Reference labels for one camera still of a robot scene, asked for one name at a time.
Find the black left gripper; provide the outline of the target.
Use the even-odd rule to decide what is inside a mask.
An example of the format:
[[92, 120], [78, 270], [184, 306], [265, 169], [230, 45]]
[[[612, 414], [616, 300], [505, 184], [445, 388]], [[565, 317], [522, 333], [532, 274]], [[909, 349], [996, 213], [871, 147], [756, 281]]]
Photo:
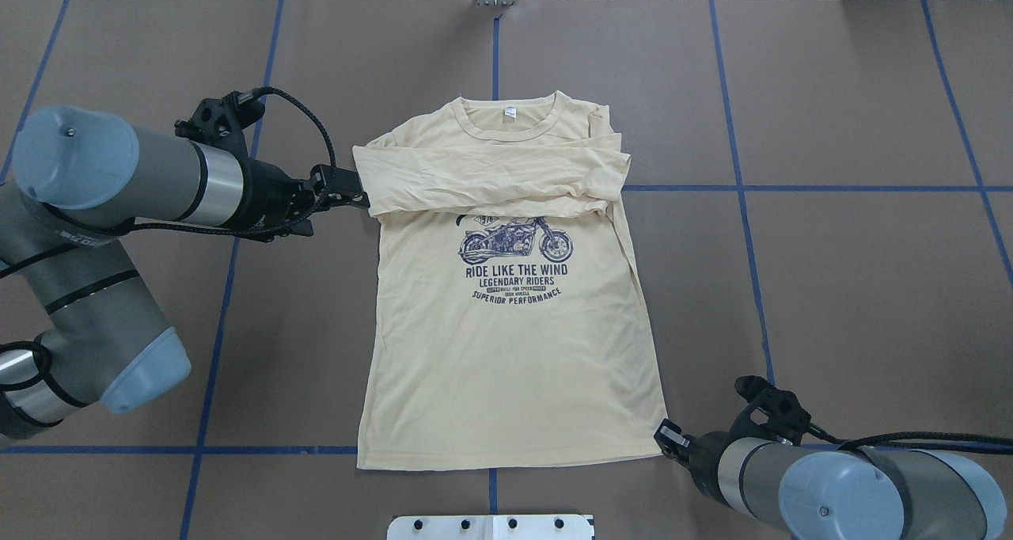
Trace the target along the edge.
[[368, 211], [370, 200], [355, 171], [315, 165], [309, 179], [294, 179], [268, 162], [252, 160], [244, 176], [239, 207], [230, 218], [232, 232], [246, 232], [247, 238], [269, 243], [276, 237], [296, 234], [312, 237], [308, 219], [293, 222], [302, 215], [329, 211], [334, 207], [355, 207]]

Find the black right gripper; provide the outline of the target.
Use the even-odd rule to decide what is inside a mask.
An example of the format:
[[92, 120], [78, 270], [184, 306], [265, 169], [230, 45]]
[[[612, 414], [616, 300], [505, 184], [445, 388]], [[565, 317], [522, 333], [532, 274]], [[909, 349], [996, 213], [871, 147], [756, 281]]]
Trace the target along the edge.
[[685, 435], [679, 425], [663, 418], [655, 429], [654, 441], [663, 457], [677, 463], [687, 463], [696, 489], [706, 497], [723, 497], [719, 483], [719, 465], [728, 446], [730, 433], [715, 431], [693, 438]]

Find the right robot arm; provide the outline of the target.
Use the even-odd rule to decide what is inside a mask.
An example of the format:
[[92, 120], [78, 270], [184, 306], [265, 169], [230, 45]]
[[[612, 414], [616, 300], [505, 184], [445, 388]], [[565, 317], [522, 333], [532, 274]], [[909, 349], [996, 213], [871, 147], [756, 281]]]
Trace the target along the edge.
[[795, 539], [999, 539], [1011, 521], [998, 481], [962, 454], [791, 445], [760, 432], [656, 428], [663, 456], [696, 489]]

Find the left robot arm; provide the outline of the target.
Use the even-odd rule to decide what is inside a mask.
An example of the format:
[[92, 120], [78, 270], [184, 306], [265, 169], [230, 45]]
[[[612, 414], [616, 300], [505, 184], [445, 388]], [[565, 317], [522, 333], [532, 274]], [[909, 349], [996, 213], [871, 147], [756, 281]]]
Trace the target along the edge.
[[130, 413], [192, 364], [123, 237], [141, 230], [268, 243], [310, 237], [314, 213], [370, 205], [359, 175], [328, 162], [292, 178], [256, 160], [244, 132], [272, 88], [209, 97], [173, 135], [66, 105], [26, 118], [2, 186], [2, 276], [21, 276], [51, 321], [2, 346], [2, 446], [93, 404]]

